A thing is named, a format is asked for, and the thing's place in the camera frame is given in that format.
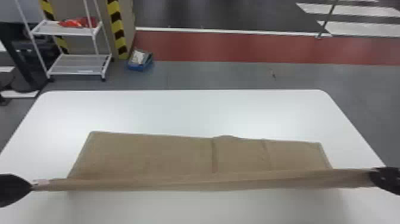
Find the shelf rack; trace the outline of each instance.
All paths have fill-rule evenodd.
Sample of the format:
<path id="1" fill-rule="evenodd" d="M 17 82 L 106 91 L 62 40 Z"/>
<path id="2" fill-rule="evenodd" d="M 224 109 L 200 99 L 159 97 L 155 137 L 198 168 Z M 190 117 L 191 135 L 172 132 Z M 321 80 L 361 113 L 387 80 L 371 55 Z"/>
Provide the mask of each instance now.
<path id="1" fill-rule="evenodd" d="M 87 0 L 82 0 L 83 5 L 85 6 L 86 17 L 89 23 L 89 27 L 84 27 L 84 28 L 62 27 L 58 24 L 58 21 L 47 20 L 43 11 L 40 10 L 43 20 L 32 30 L 29 29 L 28 22 L 23 13 L 23 10 L 21 9 L 19 0 L 14 0 L 14 1 L 15 4 L 17 5 L 19 13 L 21 14 L 22 20 L 25 24 L 25 28 L 27 29 L 27 32 L 29 34 L 29 38 L 33 43 L 33 47 L 35 48 L 39 61 L 48 79 L 52 79 L 52 76 L 54 75 L 76 74 L 76 75 L 100 75 L 101 80 L 105 81 L 105 73 L 107 71 L 107 68 L 110 64 L 113 55 L 111 53 L 110 43 L 108 41 L 107 34 L 105 33 L 105 28 L 101 20 L 101 14 L 96 0 L 93 0 L 97 12 L 97 18 L 99 20 L 96 27 L 93 27 L 92 20 L 90 19 L 90 12 L 88 9 Z M 105 42 L 108 48 L 108 54 L 99 53 L 96 43 L 96 37 L 100 30 L 103 31 Z M 64 54 L 60 46 L 57 45 L 58 50 L 60 51 L 60 55 L 54 61 L 50 69 L 47 69 L 44 60 L 40 54 L 39 48 L 35 42 L 35 35 L 51 35 L 53 37 L 54 42 L 55 42 L 55 36 L 91 37 L 93 41 L 93 47 L 95 49 L 95 54 L 88 54 L 88 55 Z"/>

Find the white table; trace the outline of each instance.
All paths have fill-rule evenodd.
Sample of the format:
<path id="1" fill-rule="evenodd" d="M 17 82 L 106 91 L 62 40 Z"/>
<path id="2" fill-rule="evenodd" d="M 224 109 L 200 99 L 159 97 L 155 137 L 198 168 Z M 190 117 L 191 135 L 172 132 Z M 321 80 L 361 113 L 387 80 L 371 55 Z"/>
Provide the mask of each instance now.
<path id="1" fill-rule="evenodd" d="M 92 130 L 320 141 L 335 168 L 383 163 L 322 91 L 48 92 L 0 155 L 0 173 L 64 178 Z M 33 192 L 1 223 L 397 223 L 377 188 L 233 192 Z"/>

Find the hazard stripe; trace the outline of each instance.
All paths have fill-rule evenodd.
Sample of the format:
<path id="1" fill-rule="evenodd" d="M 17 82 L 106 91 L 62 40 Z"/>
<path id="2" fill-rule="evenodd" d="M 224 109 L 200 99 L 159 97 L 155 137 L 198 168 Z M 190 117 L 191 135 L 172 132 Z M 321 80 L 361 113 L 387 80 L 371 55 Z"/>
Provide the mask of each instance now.
<path id="1" fill-rule="evenodd" d="M 114 34 L 115 48 L 118 51 L 118 57 L 120 59 L 127 59 L 128 49 L 118 0 L 107 0 L 107 11 L 111 20 L 111 31 Z"/>
<path id="2" fill-rule="evenodd" d="M 39 2 L 46 18 L 48 20 L 55 21 L 53 8 L 51 7 L 51 4 L 48 2 L 48 0 L 39 0 Z M 64 54 L 68 54 L 68 46 L 65 39 L 62 36 L 56 36 L 55 42 L 61 48 Z"/>

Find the metal shelf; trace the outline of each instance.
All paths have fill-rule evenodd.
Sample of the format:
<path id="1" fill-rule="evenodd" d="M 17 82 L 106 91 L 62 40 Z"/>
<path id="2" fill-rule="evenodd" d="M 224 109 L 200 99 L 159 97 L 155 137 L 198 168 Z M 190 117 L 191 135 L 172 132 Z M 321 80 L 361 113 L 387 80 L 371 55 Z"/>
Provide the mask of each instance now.
<path id="1" fill-rule="evenodd" d="M 74 55 L 61 54 L 48 70 L 48 75 L 87 74 L 104 75 L 110 63 L 111 54 Z"/>
<path id="2" fill-rule="evenodd" d="M 58 24 L 58 21 L 43 20 L 41 21 L 32 31 L 33 35 L 56 35 L 56 36 L 92 36 L 97 35 L 103 22 L 99 21 L 95 28 L 72 28 L 62 27 Z"/>

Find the gray floor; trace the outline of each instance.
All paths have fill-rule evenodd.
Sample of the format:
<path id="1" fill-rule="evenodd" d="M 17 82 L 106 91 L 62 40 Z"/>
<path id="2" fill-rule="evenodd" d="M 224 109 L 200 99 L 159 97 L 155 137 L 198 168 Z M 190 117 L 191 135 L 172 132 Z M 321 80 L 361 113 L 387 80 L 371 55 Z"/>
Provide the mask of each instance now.
<path id="1" fill-rule="evenodd" d="M 102 89 L 322 89 L 335 100 L 388 166 L 400 167 L 396 137 L 400 118 L 399 67 L 331 64 L 157 61 L 144 73 L 110 67 L 98 77 L 57 77 L 43 91 Z M 32 99 L 0 108 L 0 148 L 17 128 Z"/>

